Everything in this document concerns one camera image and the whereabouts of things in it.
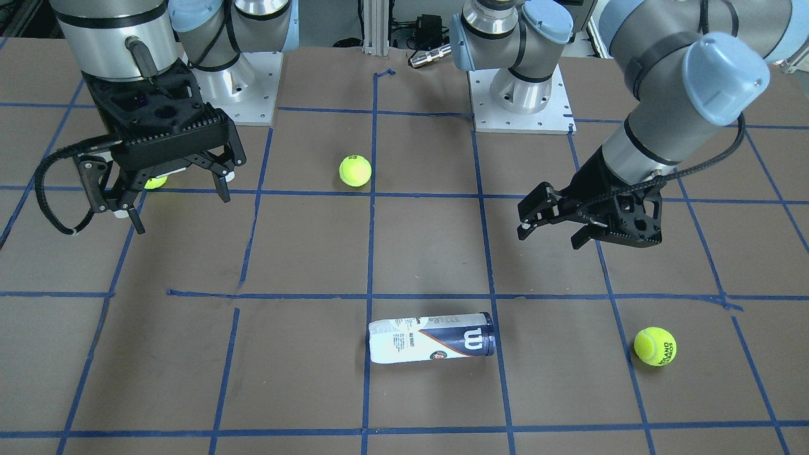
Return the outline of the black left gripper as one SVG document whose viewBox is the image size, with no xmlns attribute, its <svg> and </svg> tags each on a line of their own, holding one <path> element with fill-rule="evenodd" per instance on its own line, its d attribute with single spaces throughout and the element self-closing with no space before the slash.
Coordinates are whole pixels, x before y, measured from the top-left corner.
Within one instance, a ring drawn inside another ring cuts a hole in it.
<svg viewBox="0 0 809 455">
<path fill-rule="evenodd" d="M 539 227 L 571 220 L 583 224 L 570 237 L 574 250 L 589 241 L 635 248 L 661 244 L 659 187 L 615 194 L 625 187 L 607 167 L 603 150 L 597 149 L 566 188 L 555 190 L 542 182 L 518 202 L 518 239 L 525 241 Z"/>
</svg>

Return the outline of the metal base plate arm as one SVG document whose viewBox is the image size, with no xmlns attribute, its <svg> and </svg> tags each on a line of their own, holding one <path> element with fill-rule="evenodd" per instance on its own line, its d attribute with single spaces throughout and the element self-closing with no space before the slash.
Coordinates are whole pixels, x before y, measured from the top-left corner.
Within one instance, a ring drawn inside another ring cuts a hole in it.
<svg viewBox="0 0 809 455">
<path fill-rule="evenodd" d="M 560 66 L 540 83 L 519 80 L 508 69 L 473 70 L 467 75 L 478 133 L 577 132 Z"/>
<path fill-rule="evenodd" d="M 284 57 L 282 52 L 252 52 L 231 68 L 193 74 L 203 100 L 238 126 L 272 126 Z"/>
</svg>

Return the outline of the tennis ball near arm bases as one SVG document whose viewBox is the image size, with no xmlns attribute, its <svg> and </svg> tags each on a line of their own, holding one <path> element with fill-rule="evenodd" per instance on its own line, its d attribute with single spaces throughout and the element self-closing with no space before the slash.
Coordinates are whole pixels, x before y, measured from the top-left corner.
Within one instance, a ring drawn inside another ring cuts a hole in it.
<svg viewBox="0 0 809 455">
<path fill-rule="evenodd" d="M 160 176 L 160 178 L 150 178 L 145 182 L 144 190 L 156 190 L 162 187 L 167 182 L 167 176 Z"/>
</svg>

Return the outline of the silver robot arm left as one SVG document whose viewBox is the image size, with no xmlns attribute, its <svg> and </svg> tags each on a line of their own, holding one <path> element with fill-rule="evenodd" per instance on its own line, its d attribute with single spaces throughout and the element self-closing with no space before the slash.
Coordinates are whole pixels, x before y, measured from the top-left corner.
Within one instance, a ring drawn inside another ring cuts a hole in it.
<svg viewBox="0 0 809 455">
<path fill-rule="evenodd" d="M 456 67 L 496 69 L 497 103 L 528 114 L 544 101 L 520 100 L 530 89 L 549 95 L 574 20 L 555 1 L 467 1 L 449 28 Z M 807 2 L 609 1 L 599 35 L 638 104 L 567 187 L 541 183 L 518 204 L 522 241 L 571 221 L 581 224 L 575 250 L 591 240 L 660 244 L 660 190 L 739 147 L 743 110 L 768 87 L 769 64 L 807 42 Z"/>
</svg>

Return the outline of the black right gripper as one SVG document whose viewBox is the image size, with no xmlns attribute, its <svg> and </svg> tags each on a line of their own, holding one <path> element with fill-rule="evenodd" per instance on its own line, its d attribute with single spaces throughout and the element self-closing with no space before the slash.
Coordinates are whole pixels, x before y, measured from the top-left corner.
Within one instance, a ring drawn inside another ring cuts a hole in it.
<svg viewBox="0 0 809 455">
<path fill-rule="evenodd" d="M 94 214 L 112 211 L 145 232 L 136 199 L 151 178 L 197 165 L 209 170 L 217 195 L 230 202 L 228 175 L 246 164 L 237 127 L 203 100 L 187 64 L 177 60 L 146 80 L 83 78 L 110 135 L 121 144 L 110 154 L 73 158 Z M 118 164 L 118 177 L 107 187 Z"/>
</svg>

